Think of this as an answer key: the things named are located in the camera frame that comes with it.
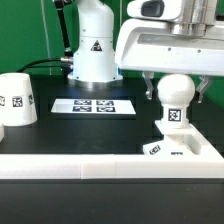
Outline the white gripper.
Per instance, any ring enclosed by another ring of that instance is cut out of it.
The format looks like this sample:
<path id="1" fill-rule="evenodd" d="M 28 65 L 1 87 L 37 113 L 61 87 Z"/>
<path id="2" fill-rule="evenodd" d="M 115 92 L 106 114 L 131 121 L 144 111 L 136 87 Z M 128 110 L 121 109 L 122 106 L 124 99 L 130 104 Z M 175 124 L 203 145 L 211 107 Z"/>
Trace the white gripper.
<path id="1" fill-rule="evenodd" d="M 153 72 L 202 75 L 196 88 L 201 103 L 211 76 L 224 76 L 224 21 L 216 19 L 217 5 L 218 0 L 131 1 L 115 62 L 121 69 L 144 71 L 149 100 Z"/>

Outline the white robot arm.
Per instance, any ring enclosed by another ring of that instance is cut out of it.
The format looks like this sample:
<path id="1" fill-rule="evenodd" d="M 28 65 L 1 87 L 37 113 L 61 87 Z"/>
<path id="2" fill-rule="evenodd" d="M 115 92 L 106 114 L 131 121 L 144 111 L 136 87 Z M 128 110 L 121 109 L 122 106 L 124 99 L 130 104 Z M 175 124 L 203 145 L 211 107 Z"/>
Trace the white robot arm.
<path id="1" fill-rule="evenodd" d="M 110 83 L 119 71 L 141 71 L 151 98 L 156 72 L 200 75 L 202 96 L 213 76 L 224 77 L 224 17 L 216 14 L 217 0 L 133 0 L 130 18 L 117 39 L 113 14 L 99 0 L 77 0 L 79 48 L 73 56 L 74 84 L 91 88 Z"/>

